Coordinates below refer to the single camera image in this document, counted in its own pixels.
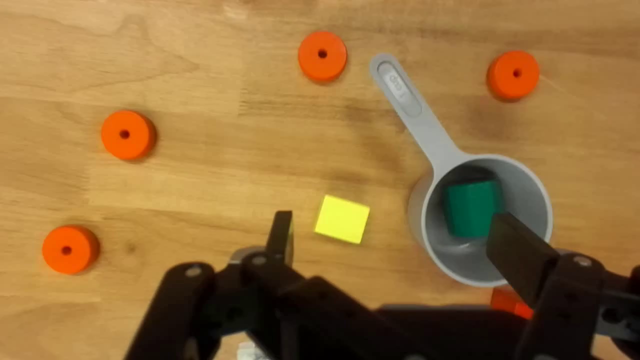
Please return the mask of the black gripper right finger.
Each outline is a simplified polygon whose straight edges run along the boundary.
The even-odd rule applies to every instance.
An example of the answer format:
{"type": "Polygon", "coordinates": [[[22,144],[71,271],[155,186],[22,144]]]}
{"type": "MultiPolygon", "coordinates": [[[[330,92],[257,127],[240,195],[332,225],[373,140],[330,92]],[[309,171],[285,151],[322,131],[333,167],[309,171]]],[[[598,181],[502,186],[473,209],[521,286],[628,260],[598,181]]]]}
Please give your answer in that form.
{"type": "Polygon", "coordinates": [[[640,266],[622,275],[591,256],[554,249],[511,214],[491,219],[486,256],[533,309],[517,360],[591,360],[596,333],[640,360],[640,266]]]}

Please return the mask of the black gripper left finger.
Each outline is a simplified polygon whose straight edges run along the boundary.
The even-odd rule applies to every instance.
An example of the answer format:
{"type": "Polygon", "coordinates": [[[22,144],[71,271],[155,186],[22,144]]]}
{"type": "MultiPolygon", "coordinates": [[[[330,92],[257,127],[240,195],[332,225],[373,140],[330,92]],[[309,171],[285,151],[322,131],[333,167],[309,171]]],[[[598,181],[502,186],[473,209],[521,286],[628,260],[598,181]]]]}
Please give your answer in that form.
{"type": "Polygon", "coordinates": [[[293,214],[278,209],[266,246],[244,247],[224,270],[171,266],[126,360],[211,360],[224,336],[246,332],[270,360],[339,360],[348,348],[317,323],[324,295],[292,261],[293,214]]]}

